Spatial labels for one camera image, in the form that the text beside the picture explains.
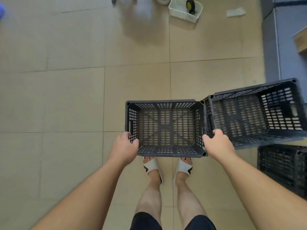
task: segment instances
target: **empty crate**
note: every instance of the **empty crate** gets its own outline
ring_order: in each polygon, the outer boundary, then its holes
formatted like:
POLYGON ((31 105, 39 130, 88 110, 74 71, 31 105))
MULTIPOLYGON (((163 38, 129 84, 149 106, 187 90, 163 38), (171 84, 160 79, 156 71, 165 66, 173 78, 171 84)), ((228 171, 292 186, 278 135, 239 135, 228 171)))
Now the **empty crate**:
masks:
POLYGON ((258 147, 257 168, 307 199, 307 147, 282 144, 258 147))
POLYGON ((126 131, 139 139, 139 155, 202 157, 203 101, 127 101, 126 131))
POLYGON ((205 102, 205 132, 221 129, 236 149, 301 140, 307 120, 297 79, 218 92, 205 102))

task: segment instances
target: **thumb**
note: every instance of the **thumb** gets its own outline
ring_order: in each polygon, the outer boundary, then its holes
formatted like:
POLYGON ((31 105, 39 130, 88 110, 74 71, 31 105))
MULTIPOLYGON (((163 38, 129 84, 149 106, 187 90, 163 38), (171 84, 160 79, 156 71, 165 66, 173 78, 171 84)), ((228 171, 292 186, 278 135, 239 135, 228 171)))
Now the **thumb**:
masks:
POLYGON ((208 140, 210 140, 210 137, 208 135, 203 135, 204 144, 206 144, 206 142, 208 142, 208 140))
POLYGON ((139 145, 138 139, 135 139, 132 144, 135 146, 135 148, 138 149, 138 145, 139 145))

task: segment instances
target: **leg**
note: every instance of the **leg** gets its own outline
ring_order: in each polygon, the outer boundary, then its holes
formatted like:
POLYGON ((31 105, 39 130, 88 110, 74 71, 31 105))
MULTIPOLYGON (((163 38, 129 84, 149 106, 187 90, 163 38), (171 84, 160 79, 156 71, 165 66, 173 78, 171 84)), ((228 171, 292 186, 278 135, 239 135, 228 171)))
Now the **leg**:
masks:
MULTIPOLYGON (((192 165, 190 158, 182 157, 180 160, 192 165)), ((188 177, 186 173, 178 172, 175 180, 175 185, 178 189, 178 210, 184 229, 195 216, 207 216, 205 209, 185 182, 188 177)))
MULTIPOLYGON (((153 157, 145 157, 144 163, 149 162, 153 157)), ((158 170, 152 170, 148 173, 150 182, 148 187, 145 189, 138 206, 136 207, 136 213, 146 212, 154 217, 159 225, 161 226, 161 211, 162 211, 162 199, 160 193, 160 175, 158 170)))

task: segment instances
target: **person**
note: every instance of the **person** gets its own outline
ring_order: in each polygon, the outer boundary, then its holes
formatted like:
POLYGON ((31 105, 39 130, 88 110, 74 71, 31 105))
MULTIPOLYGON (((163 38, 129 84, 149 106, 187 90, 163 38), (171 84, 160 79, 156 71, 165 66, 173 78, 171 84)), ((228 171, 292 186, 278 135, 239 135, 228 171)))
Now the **person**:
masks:
MULTIPOLYGON (((214 134, 212 139, 207 135, 203 136, 206 150, 224 168, 255 227, 261 230, 307 229, 307 201, 239 158, 232 143, 221 130, 215 130, 214 134)), ((138 140, 130 143, 129 135, 130 133, 124 132, 117 137, 109 160, 57 204, 33 229, 101 230, 118 178, 138 152, 138 140)), ((181 168, 177 168, 175 177, 183 228, 215 229, 205 209, 186 184, 192 173, 192 165, 191 158, 181 158, 178 163, 181 168)), ((162 203, 159 189, 163 177, 154 158, 145 157, 144 167, 148 171, 150 182, 138 202, 131 230, 161 230, 162 203)))

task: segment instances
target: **person's left hand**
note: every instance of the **person's left hand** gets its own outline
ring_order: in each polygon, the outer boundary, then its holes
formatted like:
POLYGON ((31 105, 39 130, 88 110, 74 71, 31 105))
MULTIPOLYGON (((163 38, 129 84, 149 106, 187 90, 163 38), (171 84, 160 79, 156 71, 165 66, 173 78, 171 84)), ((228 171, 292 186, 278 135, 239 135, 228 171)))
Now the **person's left hand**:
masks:
POLYGON ((124 166, 129 165, 135 159, 138 154, 138 139, 133 140, 130 143, 130 132, 125 131, 122 135, 119 135, 113 144, 112 151, 109 156, 110 159, 116 159, 123 162, 124 166))

